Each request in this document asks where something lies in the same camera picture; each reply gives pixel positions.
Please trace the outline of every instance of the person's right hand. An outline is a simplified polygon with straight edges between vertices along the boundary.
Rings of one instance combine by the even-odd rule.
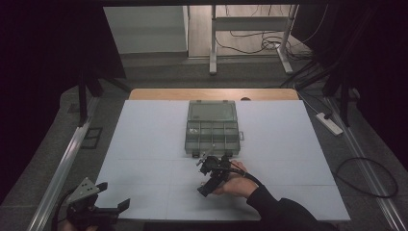
[[[231,163],[247,172],[245,166],[241,162],[232,161]],[[245,198],[248,198],[257,188],[258,186],[253,181],[244,178],[238,173],[231,172],[229,174],[228,181],[222,186],[216,188],[213,191],[213,194],[230,193],[235,196],[243,196]]]

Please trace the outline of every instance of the desk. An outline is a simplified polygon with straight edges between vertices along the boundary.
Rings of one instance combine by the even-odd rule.
[[[253,101],[238,101],[243,96]],[[112,207],[130,197],[130,208],[121,218],[259,219],[243,198],[202,196],[196,188],[209,177],[198,172],[197,159],[184,151],[186,99],[228,99],[237,100],[245,135],[235,159],[243,161],[277,199],[295,200],[319,220],[349,219],[294,90],[133,90],[130,99],[98,176],[97,183],[107,181],[110,189],[99,195],[97,206]]]

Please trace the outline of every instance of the white wall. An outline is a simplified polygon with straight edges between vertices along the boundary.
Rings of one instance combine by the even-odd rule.
[[[187,51],[182,6],[104,8],[119,54]]]

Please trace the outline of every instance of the person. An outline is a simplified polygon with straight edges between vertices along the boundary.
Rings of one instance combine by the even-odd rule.
[[[232,161],[232,164],[231,167],[247,172],[241,162]],[[276,200],[264,185],[258,186],[238,173],[231,172],[228,181],[213,191],[213,194],[218,195],[224,193],[246,198],[246,203],[261,216],[259,230],[338,230],[330,223],[318,222],[307,209],[292,200],[287,198]]]

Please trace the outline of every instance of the wooden floor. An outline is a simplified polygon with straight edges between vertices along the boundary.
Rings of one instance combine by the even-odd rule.
[[[245,5],[245,6],[217,6],[217,16],[282,16],[288,15],[289,5]],[[231,32],[235,36],[250,35],[258,32]],[[234,47],[245,52],[254,52],[262,49],[262,35],[251,37],[233,37],[230,32],[217,32],[217,40],[223,46]],[[281,41],[283,32],[267,33],[264,37],[271,41]],[[292,45],[292,51],[295,54],[309,52],[309,48],[300,43],[296,38],[289,37],[289,43]],[[223,48],[217,45],[218,56],[237,56],[248,55],[242,52]],[[211,46],[211,6],[190,6],[190,24],[189,24],[189,57],[206,57],[210,55]],[[251,55],[276,55],[274,49],[265,49],[261,52]]]

